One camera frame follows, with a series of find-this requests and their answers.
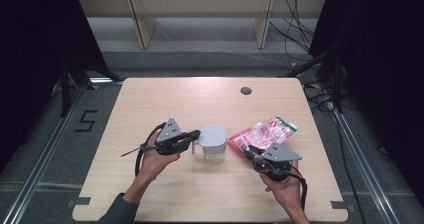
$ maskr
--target sleeve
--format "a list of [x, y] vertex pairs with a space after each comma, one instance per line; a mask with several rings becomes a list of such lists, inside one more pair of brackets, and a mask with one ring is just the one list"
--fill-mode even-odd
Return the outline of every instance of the sleeve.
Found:
[[113, 201], [109, 210], [103, 215], [97, 224], [132, 224], [137, 213], [139, 204], [126, 202], [122, 199], [124, 193], [120, 193]]

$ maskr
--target pink package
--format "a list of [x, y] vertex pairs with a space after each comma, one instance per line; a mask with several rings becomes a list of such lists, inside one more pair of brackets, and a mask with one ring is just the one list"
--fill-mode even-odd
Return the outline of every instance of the pink package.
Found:
[[281, 117], [271, 117], [265, 123], [256, 123], [254, 126], [243, 130], [228, 138], [236, 150], [243, 152], [243, 144], [252, 145], [260, 149], [267, 149], [272, 143], [282, 143], [297, 131], [297, 126], [284, 121]]

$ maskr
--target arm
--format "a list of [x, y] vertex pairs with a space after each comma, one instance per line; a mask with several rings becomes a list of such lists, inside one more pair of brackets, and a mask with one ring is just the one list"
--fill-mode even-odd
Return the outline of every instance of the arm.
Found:
[[[157, 132], [152, 136], [149, 143], [156, 140]], [[147, 150], [143, 155], [140, 172], [134, 179], [131, 186], [125, 194], [120, 194], [110, 206], [107, 213], [100, 218], [98, 224], [131, 224], [133, 223], [135, 214], [137, 213], [140, 200], [143, 197], [147, 187], [154, 181], [157, 176], [168, 166], [180, 158], [179, 153], [169, 156], [160, 155], [156, 150]]]
[[[297, 169], [298, 161], [293, 161], [292, 166]], [[299, 174], [294, 168], [292, 168], [291, 172]], [[263, 173], [260, 174], [260, 177], [264, 184], [267, 185], [265, 191], [272, 192], [277, 202], [284, 208], [294, 223], [309, 223], [300, 204], [300, 181], [298, 179], [289, 176], [281, 182], [274, 182]]]

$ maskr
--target hand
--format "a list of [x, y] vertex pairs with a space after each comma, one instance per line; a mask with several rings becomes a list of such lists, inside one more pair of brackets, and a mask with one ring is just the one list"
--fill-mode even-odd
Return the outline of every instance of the hand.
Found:
[[[154, 144], [159, 132], [156, 132], [149, 140], [149, 144]], [[180, 153], [164, 156], [160, 155], [155, 149], [147, 150], [143, 155], [140, 172], [132, 185], [124, 194], [123, 199], [131, 203], [139, 203], [147, 187], [154, 181], [158, 175], [168, 166], [180, 158]]]
[[[156, 132], [152, 138], [149, 140], [149, 144], [154, 144], [159, 135], [159, 132]], [[153, 181], [157, 176], [168, 166], [171, 162], [174, 162], [180, 158], [180, 153], [175, 153], [172, 155], [161, 155], [155, 149], [147, 150], [143, 155], [143, 160], [141, 162], [140, 172], [137, 175], [138, 177], [147, 178], [150, 181]]]
[[[298, 161], [292, 161], [292, 166], [298, 168]], [[291, 168], [291, 173], [299, 173]], [[271, 180], [267, 175], [261, 173], [260, 177], [267, 187], [266, 192], [272, 192], [277, 202], [284, 208], [294, 223], [309, 223], [300, 203], [300, 181], [288, 176], [281, 182]]]

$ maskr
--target wire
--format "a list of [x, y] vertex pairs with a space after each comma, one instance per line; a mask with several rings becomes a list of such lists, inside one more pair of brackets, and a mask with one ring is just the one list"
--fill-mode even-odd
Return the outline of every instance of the wire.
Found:
[[140, 150], [138, 151], [137, 154], [137, 159], [135, 161], [135, 176], [138, 175], [139, 171], [140, 171], [140, 162], [141, 162], [141, 157], [143, 156], [144, 152], [146, 151], [146, 146], [150, 141], [150, 138], [152, 138], [152, 136], [155, 134], [155, 132], [159, 129], [163, 129], [166, 125], [166, 122], [158, 125], [157, 127], [155, 127], [155, 129], [152, 130], [152, 132], [150, 132], [149, 136], [146, 138], [146, 141], [140, 145]]
[[284, 39], [284, 49], [285, 49], [285, 51], [286, 51], [286, 53], [288, 55], [290, 55], [290, 54], [287, 51], [287, 38], [290, 39], [290, 40], [292, 40], [292, 41], [294, 39], [294, 38], [291, 38], [288, 35], [288, 33], [290, 32], [291, 27], [294, 27], [294, 28], [296, 28], [296, 29], [299, 30], [299, 33], [300, 33], [300, 36], [302, 38], [303, 43], [307, 43], [307, 44], [303, 44], [303, 43], [301, 43], [300, 41], [297, 41], [297, 40], [295, 41], [295, 43], [298, 44], [304, 50], [309, 51], [309, 47], [311, 45], [311, 42], [310, 42], [310, 40], [309, 40], [309, 38], [307, 37], [306, 34], [308, 34], [310, 36], [313, 36], [313, 32], [311, 30], [309, 30], [308, 28], [306, 28], [300, 22], [299, 11], [298, 11], [298, 8], [297, 8], [298, 0], [294, 0], [294, 8], [291, 7], [291, 5], [290, 5], [290, 3], [289, 3], [288, 0], [285, 0], [285, 2], [286, 2], [287, 6], [288, 6], [288, 8], [290, 10], [291, 15], [292, 15], [290, 22], [287, 21], [285, 18], [283, 18], [283, 20], [289, 24], [289, 27], [287, 28], [286, 33], [283, 34], [273, 24], [271, 24], [271, 26], [273, 26], [280, 34], [282, 34], [285, 37], [285, 39]]
[[[331, 86], [332, 86], [332, 85], [328, 85], [328, 86], [326, 86], [326, 87], [322, 88], [322, 89], [318, 92], [318, 94], [317, 94], [316, 96], [314, 96], [314, 97], [308, 97], [308, 96], [307, 96], [307, 94], [305, 93], [305, 95], [306, 95], [306, 97], [307, 97], [307, 100], [308, 100], [308, 101], [313, 101], [314, 103], [316, 103], [316, 104], [317, 104], [317, 106], [318, 106], [318, 107], [321, 107], [321, 106], [322, 106], [322, 102], [318, 102], [318, 101], [317, 101], [317, 99], [318, 99], [318, 97], [322, 97], [322, 96], [325, 96], [325, 95], [327, 95], [327, 96], [330, 96], [330, 97], [331, 97], [331, 95], [330, 95], [330, 94], [325, 93], [325, 89], [326, 89], [326, 88], [328, 88], [328, 87], [331, 87]], [[340, 122], [338, 121], [338, 119], [337, 119], [336, 114], [334, 113], [334, 111], [335, 111], [335, 108], [334, 108], [334, 107], [333, 107], [333, 108], [331, 108], [331, 110], [330, 110], [328, 107], [324, 106], [324, 111], [322, 111], [322, 112], [329, 112], [329, 113], [331, 113], [331, 115], [333, 116], [334, 120], [336, 121], [336, 126], [337, 126], [337, 135], [338, 135], [339, 143], [340, 143], [340, 152], [341, 152], [341, 155], [342, 155], [343, 167], [344, 167], [344, 169], [345, 169], [345, 172], [346, 172], [347, 178], [348, 178], [348, 180], [349, 180], [349, 184], [350, 184], [350, 186], [351, 186], [351, 188], [352, 188], [352, 192], [353, 192], [354, 198], [355, 198], [356, 203], [357, 203], [357, 205], [358, 205], [358, 209], [359, 209], [359, 213], [360, 213], [360, 215], [361, 215], [362, 223], [363, 223], [363, 224], [366, 224], [366, 220], [365, 220], [364, 212], [363, 212], [363, 210], [362, 210], [362, 206], [361, 206], [361, 203], [360, 203], [360, 201], [359, 201], [359, 197], [358, 197], [358, 194], [357, 194], [357, 192], [356, 192], [355, 185], [354, 185], [354, 183], [353, 183], [352, 177], [351, 177], [351, 175], [350, 175], [349, 168], [348, 168], [348, 166], [347, 166], [346, 155], [345, 155], [345, 148], [344, 148], [344, 142], [343, 142], [342, 126], [341, 126]]]
[[342, 154], [343, 166], [344, 166], [344, 169], [346, 171], [346, 175], [347, 175], [347, 178], [349, 180], [349, 183], [352, 187], [353, 196], [355, 197], [356, 203], [358, 204], [358, 209], [359, 209], [359, 213], [361, 214], [362, 223], [365, 224], [366, 221], [365, 221], [364, 212], [362, 211], [362, 206], [361, 206], [361, 203], [359, 201], [358, 193], [356, 193], [355, 185], [353, 184], [353, 180], [352, 180], [352, 177], [350, 175], [349, 168], [347, 167], [346, 155], [345, 155], [345, 151], [344, 151], [344, 142], [343, 142], [343, 136], [342, 136], [342, 130], [341, 130], [342, 127], [340, 125], [340, 122], [337, 120], [336, 115], [333, 112], [331, 112], [331, 114], [333, 115], [333, 117], [334, 117], [334, 119], [337, 123], [337, 134], [339, 135], [340, 151], [341, 151], [341, 154]]
[[[308, 82], [308, 83], [304, 83], [303, 85], [304, 86], [307, 86], [309, 84], [318, 84], [319, 85], [319, 82], [317, 82], [317, 81], [311, 81], [311, 82]], [[333, 84], [328, 84], [328, 85], [325, 85], [325, 86], [321, 84], [321, 86], [323, 86], [321, 88], [321, 90], [315, 96], [313, 96], [313, 97], [309, 97], [305, 93], [305, 96], [307, 97], [307, 101], [310, 101], [310, 102], [313, 102], [313, 103], [316, 104], [315, 106], [313, 106], [311, 108], [311, 111], [315, 111], [315, 110], [319, 110], [321, 112], [332, 111], [335, 108], [334, 107], [334, 104], [333, 104], [333, 101], [334, 100], [332, 98], [332, 95], [331, 94], [328, 94], [328, 93], [324, 93], [324, 90], [331, 89], [331, 91], [332, 91]], [[343, 99], [340, 100], [340, 103], [341, 103], [341, 105], [343, 107], [348, 108], [350, 110], [358, 110], [358, 106], [356, 105], [356, 103], [353, 103], [352, 104], [353, 98], [352, 98], [352, 96], [350, 94], [343, 93], [342, 94], [342, 97], [343, 97]]]
[[[303, 176], [300, 173], [300, 171], [296, 167], [294, 167], [294, 166], [292, 166], [290, 164], [290, 167], [293, 168], [293, 169], [295, 169], [296, 172], [298, 173], [298, 175], [296, 175], [296, 174], [291, 173], [290, 171], [285, 171], [285, 170], [281, 170], [279, 168], [275, 168], [270, 162], [268, 162], [265, 159], [260, 159], [260, 160], [261, 160], [261, 162], [265, 162], [266, 164], [268, 164], [267, 166], [271, 167], [271, 169], [261, 170], [262, 173], [267, 174], [267, 172], [275, 172], [275, 171], [277, 171], [278, 174], [283, 174], [283, 175], [286, 175], [286, 176], [294, 177], [294, 178], [296, 178], [296, 179], [298, 179], [300, 181], [300, 184], [302, 185], [302, 194], [301, 194], [301, 197], [300, 197], [300, 205], [301, 205], [302, 209], [305, 210], [306, 195], [307, 195], [307, 192], [308, 192], [308, 184], [306, 183], [306, 179], [303, 178]], [[257, 163], [258, 163], [258, 159], [253, 158], [253, 169], [255, 171], [257, 171], [255, 169], [255, 166], [258, 165]]]

